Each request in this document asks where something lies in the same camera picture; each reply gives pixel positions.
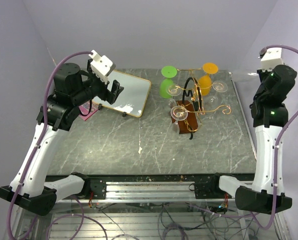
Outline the clear tall flute glass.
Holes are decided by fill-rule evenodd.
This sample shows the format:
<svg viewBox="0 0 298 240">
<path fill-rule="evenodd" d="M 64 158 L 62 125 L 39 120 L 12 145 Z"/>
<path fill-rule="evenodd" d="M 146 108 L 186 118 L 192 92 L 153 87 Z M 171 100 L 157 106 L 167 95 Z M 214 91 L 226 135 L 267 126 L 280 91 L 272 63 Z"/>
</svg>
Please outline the clear tall flute glass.
<svg viewBox="0 0 298 240">
<path fill-rule="evenodd" d="M 259 80 L 259 75 L 256 72 L 248 70 L 235 70 L 231 73 L 234 82 L 250 82 Z"/>
</svg>

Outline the clear wine glass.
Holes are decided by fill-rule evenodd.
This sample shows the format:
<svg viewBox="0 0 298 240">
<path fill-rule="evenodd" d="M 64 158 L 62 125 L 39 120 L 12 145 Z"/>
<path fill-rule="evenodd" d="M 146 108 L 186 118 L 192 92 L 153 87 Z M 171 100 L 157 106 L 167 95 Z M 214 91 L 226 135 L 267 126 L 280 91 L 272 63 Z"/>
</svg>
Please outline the clear wine glass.
<svg viewBox="0 0 298 240">
<path fill-rule="evenodd" d="M 172 130 L 176 133 L 180 133 L 179 121 L 184 121 L 188 117 L 188 111 L 183 106 L 174 106 L 170 110 L 171 118 L 174 120 L 172 123 Z"/>
<path fill-rule="evenodd" d="M 213 92 L 208 98 L 207 102 L 216 105 L 220 102 L 220 96 L 228 90 L 228 85 L 220 80 L 214 81 L 212 84 Z"/>
<path fill-rule="evenodd" d="M 166 92 L 171 96 L 171 98 L 169 99 L 168 105 L 172 109 L 177 105 L 177 102 L 174 99 L 174 97 L 180 95 L 182 92 L 182 89 L 179 85 L 173 84 L 166 88 Z"/>
</svg>

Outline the green plastic wine glass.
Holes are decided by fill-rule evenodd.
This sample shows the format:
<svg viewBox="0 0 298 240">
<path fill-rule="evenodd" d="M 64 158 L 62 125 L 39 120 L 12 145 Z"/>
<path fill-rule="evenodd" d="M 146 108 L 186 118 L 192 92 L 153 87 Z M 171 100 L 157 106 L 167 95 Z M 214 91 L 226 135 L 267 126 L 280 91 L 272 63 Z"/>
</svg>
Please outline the green plastic wine glass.
<svg viewBox="0 0 298 240">
<path fill-rule="evenodd" d="M 169 86 L 173 85 L 173 78 L 177 75 L 178 71 L 174 66 L 166 65 L 161 69 L 161 74 L 164 80 L 160 84 L 159 94 L 164 99 L 169 99 L 172 96 L 168 93 Z"/>
</svg>

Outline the orange plastic wine glass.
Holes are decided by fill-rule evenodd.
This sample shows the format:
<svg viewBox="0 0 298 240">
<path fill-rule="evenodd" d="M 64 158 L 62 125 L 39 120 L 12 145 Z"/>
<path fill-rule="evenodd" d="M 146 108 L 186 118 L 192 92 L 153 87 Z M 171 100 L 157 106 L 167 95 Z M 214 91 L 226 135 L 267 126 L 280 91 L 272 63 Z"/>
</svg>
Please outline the orange plastic wine glass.
<svg viewBox="0 0 298 240">
<path fill-rule="evenodd" d="M 216 74 L 219 69 L 215 63 L 207 62 L 202 66 L 202 70 L 205 72 L 205 75 L 199 78 L 198 84 L 201 95 L 207 96 L 213 85 L 211 75 Z"/>
</svg>

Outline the clear wine glass front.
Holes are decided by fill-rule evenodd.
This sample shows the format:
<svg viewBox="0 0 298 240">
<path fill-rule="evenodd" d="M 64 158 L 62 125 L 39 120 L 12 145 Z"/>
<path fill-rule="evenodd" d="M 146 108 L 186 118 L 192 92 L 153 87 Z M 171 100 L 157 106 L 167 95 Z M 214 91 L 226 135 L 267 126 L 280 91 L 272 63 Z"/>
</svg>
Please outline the clear wine glass front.
<svg viewBox="0 0 298 240">
<path fill-rule="evenodd" d="M 180 133 L 179 121 L 184 121 L 188 117 L 188 111 L 183 106 L 174 106 L 170 110 L 171 118 L 174 120 L 172 123 L 172 130 L 176 133 Z"/>
</svg>

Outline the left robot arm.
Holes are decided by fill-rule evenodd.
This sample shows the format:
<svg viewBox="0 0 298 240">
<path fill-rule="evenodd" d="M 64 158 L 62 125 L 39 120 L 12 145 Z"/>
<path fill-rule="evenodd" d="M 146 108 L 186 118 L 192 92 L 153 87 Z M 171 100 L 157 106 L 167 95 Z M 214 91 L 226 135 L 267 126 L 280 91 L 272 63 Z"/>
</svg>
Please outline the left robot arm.
<svg viewBox="0 0 298 240">
<path fill-rule="evenodd" d="M 46 216 L 55 203 L 71 195 L 87 198 L 91 179 L 78 172 L 47 182 L 46 176 L 60 143 L 69 133 L 79 107 L 94 97 L 113 104 L 124 90 L 117 80 L 111 89 L 91 66 L 81 70 L 75 63 L 64 63 L 51 76 L 54 94 L 47 97 L 37 116 L 34 138 L 14 180 L 0 187 L 0 198 L 39 216 Z"/>
</svg>

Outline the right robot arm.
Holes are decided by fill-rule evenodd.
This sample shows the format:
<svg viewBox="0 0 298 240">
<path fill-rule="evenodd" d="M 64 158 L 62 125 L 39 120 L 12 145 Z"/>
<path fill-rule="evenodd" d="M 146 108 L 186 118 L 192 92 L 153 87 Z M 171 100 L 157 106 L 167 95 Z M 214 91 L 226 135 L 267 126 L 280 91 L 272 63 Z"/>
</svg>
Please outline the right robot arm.
<svg viewBox="0 0 298 240">
<path fill-rule="evenodd" d="M 215 198 L 228 193 L 238 209 L 275 214 L 291 208 L 292 198 L 285 195 L 282 177 L 283 141 L 278 138 L 289 120 L 283 103 L 295 85 L 297 72 L 284 64 L 271 71 L 258 70 L 260 85 L 249 106 L 256 135 L 256 170 L 251 186 L 236 177 L 218 173 L 209 186 Z"/>
</svg>

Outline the gold framed whiteboard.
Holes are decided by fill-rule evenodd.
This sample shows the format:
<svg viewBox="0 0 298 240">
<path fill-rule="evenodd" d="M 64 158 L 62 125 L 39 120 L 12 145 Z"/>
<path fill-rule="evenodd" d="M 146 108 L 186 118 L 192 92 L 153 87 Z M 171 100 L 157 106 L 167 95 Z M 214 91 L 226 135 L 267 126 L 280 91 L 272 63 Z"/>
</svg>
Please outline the gold framed whiteboard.
<svg viewBox="0 0 298 240">
<path fill-rule="evenodd" d="M 117 70 L 110 73 L 108 80 L 109 90 L 112 88 L 114 80 L 117 80 L 120 86 L 124 87 L 124 90 L 119 94 L 115 103 L 109 104 L 101 100 L 98 96 L 94 97 L 92 101 L 95 104 L 101 104 L 105 108 L 140 118 L 143 114 L 152 83 L 147 79 Z"/>
</svg>

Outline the pink sticker book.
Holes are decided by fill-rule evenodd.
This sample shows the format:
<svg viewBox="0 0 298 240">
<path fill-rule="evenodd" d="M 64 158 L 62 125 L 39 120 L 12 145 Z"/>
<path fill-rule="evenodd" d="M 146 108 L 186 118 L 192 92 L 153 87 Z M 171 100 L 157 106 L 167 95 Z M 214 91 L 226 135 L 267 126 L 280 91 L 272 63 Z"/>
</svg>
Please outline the pink sticker book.
<svg viewBox="0 0 298 240">
<path fill-rule="evenodd" d="M 96 111 L 98 111 L 98 104 L 92 102 L 86 102 L 79 106 L 80 118 L 84 121 L 88 120 Z"/>
</svg>

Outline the aluminium mounting rail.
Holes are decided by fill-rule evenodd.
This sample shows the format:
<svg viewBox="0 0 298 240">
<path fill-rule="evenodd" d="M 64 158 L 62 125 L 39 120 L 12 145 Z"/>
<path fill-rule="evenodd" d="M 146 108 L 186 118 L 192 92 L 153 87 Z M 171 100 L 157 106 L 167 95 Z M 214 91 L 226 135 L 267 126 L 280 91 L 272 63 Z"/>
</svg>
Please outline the aluminium mounting rail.
<svg viewBox="0 0 298 240">
<path fill-rule="evenodd" d="M 192 181 L 112 182 L 91 181 L 93 200 L 108 203 L 187 202 L 203 199 L 224 199 L 225 193 L 199 189 Z"/>
</svg>

